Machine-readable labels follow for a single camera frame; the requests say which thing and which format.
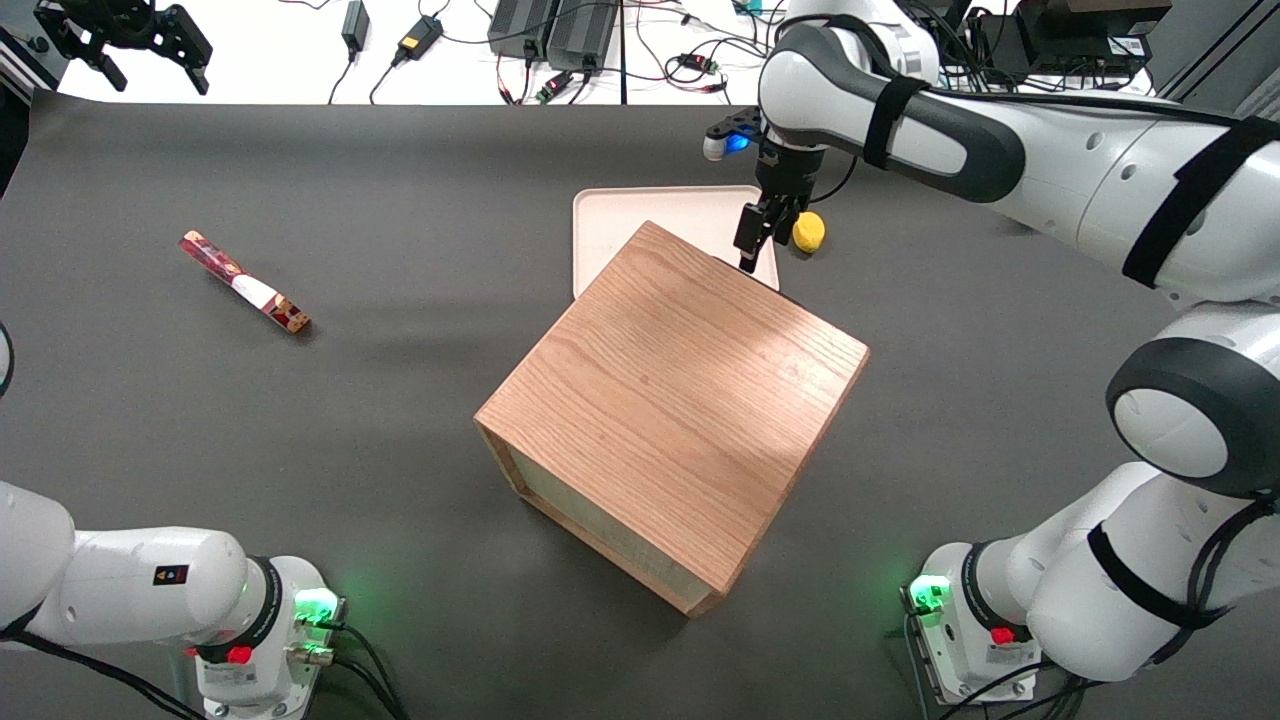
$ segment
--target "yellow object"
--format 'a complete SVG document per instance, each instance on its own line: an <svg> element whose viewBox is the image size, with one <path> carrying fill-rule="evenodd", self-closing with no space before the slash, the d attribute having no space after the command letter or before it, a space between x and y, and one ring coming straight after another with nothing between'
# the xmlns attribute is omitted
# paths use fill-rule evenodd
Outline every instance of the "yellow object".
<svg viewBox="0 0 1280 720"><path fill-rule="evenodd" d="M791 242L796 243L796 247L804 252L817 252L826 237L827 224L822 222L818 213L800 213L796 224L791 225Z"/></svg>

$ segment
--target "warning label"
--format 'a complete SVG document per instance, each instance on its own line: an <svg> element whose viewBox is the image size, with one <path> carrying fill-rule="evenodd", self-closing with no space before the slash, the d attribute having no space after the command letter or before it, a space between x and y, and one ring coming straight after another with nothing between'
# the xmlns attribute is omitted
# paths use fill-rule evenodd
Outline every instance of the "warning label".
<svg viewBox="0 0 1280 720"><path fill-rule="evenodd" d="M257 670L248 665L205 665L205 683L214 685L252 685L257 682Z"/></svg>
<svg viewBox="0 0 1280 720"><path fill-rule="evenodd" d="M1024 665L1030 657L1030 652L1025 652L1019 647L987 646L987 664L989 665L1011 665L1016 667Z"/></svg>
<svg viewBox="0 0 1280 720"><path fill-rule="evenodd" d="M1142 40L1137 37L1108 37L1107 44L1111 45L1111 53L1115 55L1129 55L1130 58L1147 55L1142 49Z"/></svg>

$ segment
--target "wood grain surface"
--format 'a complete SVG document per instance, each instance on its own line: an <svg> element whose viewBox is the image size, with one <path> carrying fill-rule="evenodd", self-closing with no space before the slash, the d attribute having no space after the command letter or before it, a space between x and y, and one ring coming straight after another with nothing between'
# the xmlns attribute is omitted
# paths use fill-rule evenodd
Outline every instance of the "wood grain surface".
<svg viewBox="0 0 1280 720"><path fill-rule="evenodd" d="M723 596L867 356L646 223L475 419L526 498L503 443Z"/></svg>

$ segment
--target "green light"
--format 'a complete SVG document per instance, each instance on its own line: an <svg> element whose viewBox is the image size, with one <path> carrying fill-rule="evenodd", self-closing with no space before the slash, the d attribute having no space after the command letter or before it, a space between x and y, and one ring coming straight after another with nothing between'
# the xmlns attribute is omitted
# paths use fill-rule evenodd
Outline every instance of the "green light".
<svg viewBox="0 0 1280 720"><path fill-rule="evenodd" d="M338 596L329 588L298 591L293 596L293 616L303 623L333 620L338 611Z"/></svg>
<svg viewBox="0 0 1280 720"><path fill-rule="evenodd" d="M911 580L908 588L911 602L920 614L938 612L942 605L951 597L951 580L942 575L920 575Z"/></svg>

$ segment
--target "gray table surface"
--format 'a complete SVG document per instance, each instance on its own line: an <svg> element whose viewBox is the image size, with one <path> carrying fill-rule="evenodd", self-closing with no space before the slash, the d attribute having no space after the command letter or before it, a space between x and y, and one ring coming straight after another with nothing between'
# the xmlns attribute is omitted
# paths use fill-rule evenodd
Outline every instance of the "gray table surface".
<svg viewBox="0 0 1280 720"><path fill-rule="evenodd" d="M742 183L714 108L209 108L44 95L0 205L3 477L88 529L225 529L316 562L417 719L913 720L897 583L1130 460L1102 402L1172 311L872 169L782 288L872 360L728 601L685 619L511 492L471 416L570 304L571 200ZM831 159L819 187L845 169ZM198 228L314 318L291 338L183 255ZM1267 600L1082 717L1275 717ZM164 682L155 646L93 648ZM326 673L317 720L380 717ZM159 717L0 651L0 717Z"/></svg>

